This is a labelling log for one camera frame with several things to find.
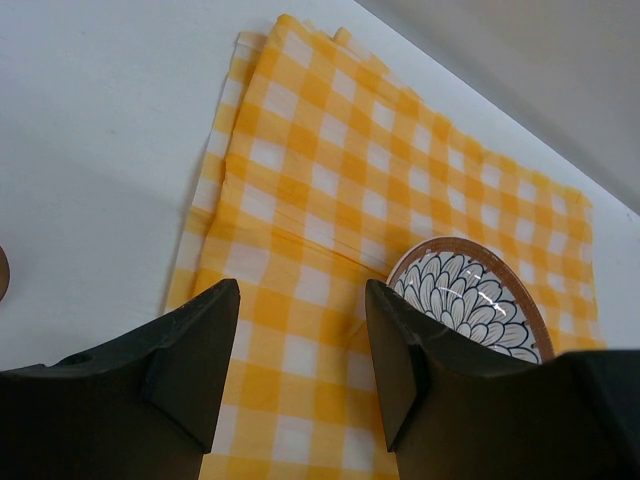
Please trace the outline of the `yellow checked cloth placemat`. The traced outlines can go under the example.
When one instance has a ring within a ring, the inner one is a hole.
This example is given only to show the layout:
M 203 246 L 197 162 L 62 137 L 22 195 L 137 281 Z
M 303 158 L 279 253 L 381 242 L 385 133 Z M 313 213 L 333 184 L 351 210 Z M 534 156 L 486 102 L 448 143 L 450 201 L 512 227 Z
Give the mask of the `yellow checked cloth placemat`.
M 600 349 L 591 205 L 430 110 L 345 29 L 236 39 L 166 300 L 223 278 L 238 327 L 204 479 L 393 479 L 364 289 L 453 235 L 503 259 L 555 351 Z

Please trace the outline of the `copper spoon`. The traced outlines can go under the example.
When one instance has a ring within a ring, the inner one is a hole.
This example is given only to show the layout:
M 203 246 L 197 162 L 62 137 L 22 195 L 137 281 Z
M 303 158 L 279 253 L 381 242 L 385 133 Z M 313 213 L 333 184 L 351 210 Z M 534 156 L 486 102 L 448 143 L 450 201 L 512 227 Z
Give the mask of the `copper spoon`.
M 5 297 L 10 283 L 10 266 L 3 248 L 0 248 L 0 300 Z

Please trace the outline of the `patterned ceramic plate brown rim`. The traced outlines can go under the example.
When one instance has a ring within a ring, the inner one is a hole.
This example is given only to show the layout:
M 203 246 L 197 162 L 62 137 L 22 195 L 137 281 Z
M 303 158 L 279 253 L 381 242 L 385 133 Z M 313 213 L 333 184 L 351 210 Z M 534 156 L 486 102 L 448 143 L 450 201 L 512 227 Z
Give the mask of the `patterned ceramic plate brown rim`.
M 387 285 L 428 317 L 495 352 L 534 364 L 555 357 L 523 282 L 476 242 L 452 236 L 424 241 L 396 263 Z

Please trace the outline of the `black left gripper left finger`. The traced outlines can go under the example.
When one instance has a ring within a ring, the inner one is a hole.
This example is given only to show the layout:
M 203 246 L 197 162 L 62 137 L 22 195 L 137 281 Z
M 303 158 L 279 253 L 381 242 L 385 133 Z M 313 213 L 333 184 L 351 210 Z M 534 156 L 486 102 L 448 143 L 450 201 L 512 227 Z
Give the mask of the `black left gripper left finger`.
M 1 374 L 5 479 L 195 479 L 213 446 L 240 290 L 233 279 L 46 366 Z

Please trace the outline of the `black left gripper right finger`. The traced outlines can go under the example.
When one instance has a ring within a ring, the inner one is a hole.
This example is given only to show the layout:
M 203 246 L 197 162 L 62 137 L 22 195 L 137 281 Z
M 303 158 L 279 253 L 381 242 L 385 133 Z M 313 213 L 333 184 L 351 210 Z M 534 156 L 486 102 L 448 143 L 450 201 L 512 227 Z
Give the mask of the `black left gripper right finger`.
M 635 479 L 639 354 L 536 365 L 484 347 L 369 280 L 366 322 L 387 448 L 403 479 Z

